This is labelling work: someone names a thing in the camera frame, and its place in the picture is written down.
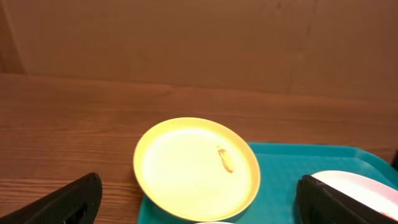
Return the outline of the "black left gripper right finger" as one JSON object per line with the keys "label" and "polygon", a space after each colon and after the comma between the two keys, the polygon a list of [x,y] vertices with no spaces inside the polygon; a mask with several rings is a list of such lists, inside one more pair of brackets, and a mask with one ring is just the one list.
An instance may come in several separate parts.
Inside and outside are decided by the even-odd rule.
{"label": "black left gripper right finger", "polygon": [[397,224],[310,175],[298,180],[295,203],[302,224]]}

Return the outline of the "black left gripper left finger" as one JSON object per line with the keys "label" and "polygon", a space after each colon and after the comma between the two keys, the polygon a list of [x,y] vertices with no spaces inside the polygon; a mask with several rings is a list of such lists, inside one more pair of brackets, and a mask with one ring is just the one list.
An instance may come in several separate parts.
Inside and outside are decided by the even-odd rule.
{"label": "black left gripper left finger", "polygon": [[1,224],[93,224],[102,194],[101,178],[92,172],[1,217]]}

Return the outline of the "white pink plate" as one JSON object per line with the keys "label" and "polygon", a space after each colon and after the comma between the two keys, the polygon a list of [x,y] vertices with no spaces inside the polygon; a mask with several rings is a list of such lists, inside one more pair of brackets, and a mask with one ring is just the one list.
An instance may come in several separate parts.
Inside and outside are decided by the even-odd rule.
{"label": "white pink plate", "polygon": [[397,190],[365,176],[340,170],[325,170],[312,177],[397,221]]}

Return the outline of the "light blue plate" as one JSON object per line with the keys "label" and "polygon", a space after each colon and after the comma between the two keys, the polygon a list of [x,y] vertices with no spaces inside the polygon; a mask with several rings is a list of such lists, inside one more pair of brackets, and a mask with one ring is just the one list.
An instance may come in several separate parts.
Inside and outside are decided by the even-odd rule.
{"label": "light blue plate", "polygon": [[234,223],[217,221],[217,222],[198,222],[194,224],[234,224]]}

